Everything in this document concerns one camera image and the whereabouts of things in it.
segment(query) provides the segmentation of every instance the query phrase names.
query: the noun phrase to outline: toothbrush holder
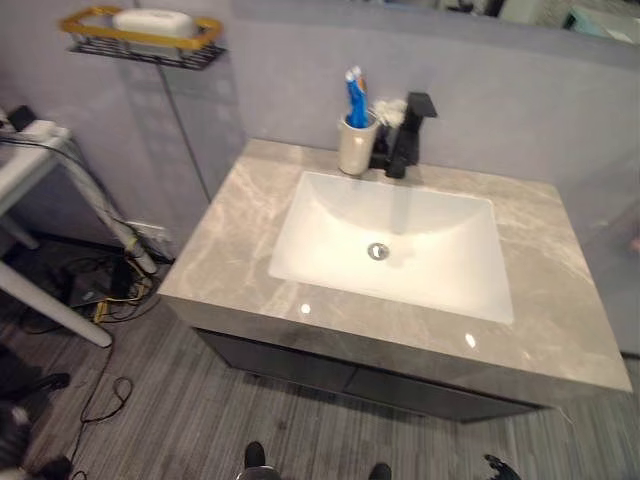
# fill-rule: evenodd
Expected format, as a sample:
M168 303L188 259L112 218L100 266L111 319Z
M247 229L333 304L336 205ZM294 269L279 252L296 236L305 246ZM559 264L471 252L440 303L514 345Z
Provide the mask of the toothbrush holder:
M368 112L368 124L365 128L353 128L346 122L346 116L338 123L338 168L348 175L360 175L369 168L380 121L373 113Z

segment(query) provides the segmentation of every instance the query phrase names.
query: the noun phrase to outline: wall outlet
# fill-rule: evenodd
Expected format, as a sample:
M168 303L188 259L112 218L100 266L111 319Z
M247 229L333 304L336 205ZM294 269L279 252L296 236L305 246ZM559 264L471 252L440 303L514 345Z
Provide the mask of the wall outlet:
M156 249L158 253L167 258L174 257L171 248L171 236L166 228L138 221L128 221L127 225L134 228L141 237L150 243L149 246Z

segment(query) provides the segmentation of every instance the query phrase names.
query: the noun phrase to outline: rectangular sink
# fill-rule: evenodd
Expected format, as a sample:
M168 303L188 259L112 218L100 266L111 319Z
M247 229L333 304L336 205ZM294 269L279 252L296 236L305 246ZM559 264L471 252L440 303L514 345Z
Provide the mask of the rectangular sink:
M304 172L269 274L513 322L491 202Z

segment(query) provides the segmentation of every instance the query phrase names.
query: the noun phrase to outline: wall-mounted shelf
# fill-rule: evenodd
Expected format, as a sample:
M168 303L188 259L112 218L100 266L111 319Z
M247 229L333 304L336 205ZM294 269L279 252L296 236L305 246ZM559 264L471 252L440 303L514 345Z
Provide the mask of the wall-mounted shelf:
M74 44L69 51L188 70L203 70L226 51L215 45L216 38L222 32L222 23L212 18L194 19L200 33L193 38L129 32L81 22L99 17L99 20L108 23L110 17L120 11L122 9L119 7L89 7L61 20L60 29L73 38ZM139 46L162 49L162 53L141 51L137 48Z

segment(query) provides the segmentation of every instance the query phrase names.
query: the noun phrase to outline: faucet handle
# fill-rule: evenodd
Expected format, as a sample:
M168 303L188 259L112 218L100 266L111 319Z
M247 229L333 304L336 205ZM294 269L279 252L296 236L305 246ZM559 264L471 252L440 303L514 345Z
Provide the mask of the faucet handle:
M410 92L407 96L407 110L404 114L404 122L400 128L418 133L422 119L436 118L438 112L434 107L431 97L427 93Z

